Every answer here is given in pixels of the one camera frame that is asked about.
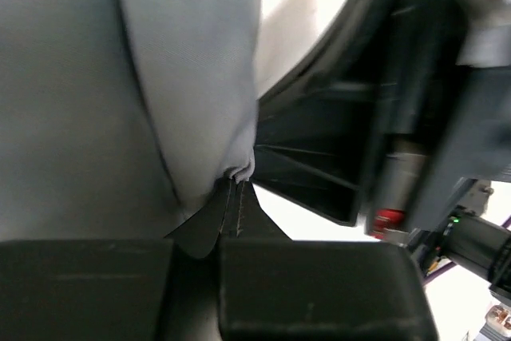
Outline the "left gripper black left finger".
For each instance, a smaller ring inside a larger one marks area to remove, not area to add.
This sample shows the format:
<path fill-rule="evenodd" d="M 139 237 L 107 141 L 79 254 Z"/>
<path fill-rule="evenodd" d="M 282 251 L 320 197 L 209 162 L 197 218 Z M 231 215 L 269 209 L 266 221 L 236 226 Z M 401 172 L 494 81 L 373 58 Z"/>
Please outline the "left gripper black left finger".
<path fill-rule="evenodd" d="M 231 181 L 168 239 L 1 245 L 4 340 L 218 340 L 216 255 Z"/>

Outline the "grey pleated skirt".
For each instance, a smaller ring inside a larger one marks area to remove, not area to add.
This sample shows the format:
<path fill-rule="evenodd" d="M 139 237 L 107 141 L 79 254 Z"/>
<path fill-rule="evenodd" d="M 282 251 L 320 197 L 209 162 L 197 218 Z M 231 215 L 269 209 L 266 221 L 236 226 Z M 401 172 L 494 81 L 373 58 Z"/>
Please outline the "grey pleated skirt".
<path fill-rule="evenodd" d="M 1 0 L 1 238 L 162 237 L 255 167 L 315 0 Z"/>

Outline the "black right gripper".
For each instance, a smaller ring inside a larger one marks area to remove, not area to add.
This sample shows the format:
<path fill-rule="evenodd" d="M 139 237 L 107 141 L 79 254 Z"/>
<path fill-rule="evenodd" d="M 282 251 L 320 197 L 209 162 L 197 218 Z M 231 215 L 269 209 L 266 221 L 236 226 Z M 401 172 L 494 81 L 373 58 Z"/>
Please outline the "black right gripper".
<path fill-rule="evenodd" d="M 510 0 L 399 0 L 366 231 L 435 231 L 475 185 L 510 179 Z M 262 0 L 257 149 L 361 147 L 357 72 L 394 0 Z"/>

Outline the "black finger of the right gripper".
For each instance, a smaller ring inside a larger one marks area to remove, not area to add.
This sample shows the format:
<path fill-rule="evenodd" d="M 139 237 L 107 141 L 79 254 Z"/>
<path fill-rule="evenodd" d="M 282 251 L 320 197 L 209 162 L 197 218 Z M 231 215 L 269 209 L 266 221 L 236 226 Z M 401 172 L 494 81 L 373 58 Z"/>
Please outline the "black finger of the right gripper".
<path fill-rule="evenodd" d="M 360 207 L 358 175 L 358 161 L 346 156 L 264 145 L 255 149 L 255 184 L 346 227 L 355 225 Z"/>

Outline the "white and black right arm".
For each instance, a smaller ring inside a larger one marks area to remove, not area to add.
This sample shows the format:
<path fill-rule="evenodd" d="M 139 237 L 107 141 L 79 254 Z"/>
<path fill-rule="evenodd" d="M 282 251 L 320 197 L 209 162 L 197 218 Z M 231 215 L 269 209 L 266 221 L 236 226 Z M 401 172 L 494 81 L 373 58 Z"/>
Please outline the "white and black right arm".
<path fill-rule="evenodd" d="M 261 187 L 510 293 L 510 0 L 262 0 Z"/>

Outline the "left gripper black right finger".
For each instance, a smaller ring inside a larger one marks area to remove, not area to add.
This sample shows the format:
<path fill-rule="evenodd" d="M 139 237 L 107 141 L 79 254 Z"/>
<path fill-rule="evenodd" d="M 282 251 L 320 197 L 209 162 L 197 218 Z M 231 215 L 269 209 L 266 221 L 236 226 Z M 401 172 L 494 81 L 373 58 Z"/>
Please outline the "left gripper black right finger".
<path fill-rule="evenodd" d="M 435 340 L 422 277 L 385 242 L 293 241 L 232 184 L 218 247 L 224 340 Z"/>

